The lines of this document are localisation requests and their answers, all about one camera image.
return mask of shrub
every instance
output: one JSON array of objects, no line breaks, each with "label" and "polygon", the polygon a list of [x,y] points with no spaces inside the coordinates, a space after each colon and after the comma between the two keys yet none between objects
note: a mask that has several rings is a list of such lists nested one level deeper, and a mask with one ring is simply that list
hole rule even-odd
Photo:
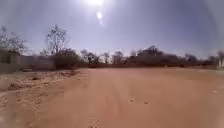
[{"label": "shrub", "polygon": [[56,69],[71,69],[78,65],[79,57],[72,49],[64,49],[52,56]]}]

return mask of dirt path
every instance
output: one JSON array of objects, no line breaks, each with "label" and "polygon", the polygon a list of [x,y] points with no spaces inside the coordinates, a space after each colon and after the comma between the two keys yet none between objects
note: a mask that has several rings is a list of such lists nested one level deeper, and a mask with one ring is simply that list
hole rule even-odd
[{"label": "dirt path", "polygon": [[88,69],[42,104],[30,127],[222,128],[223,75],[175,69]]}]

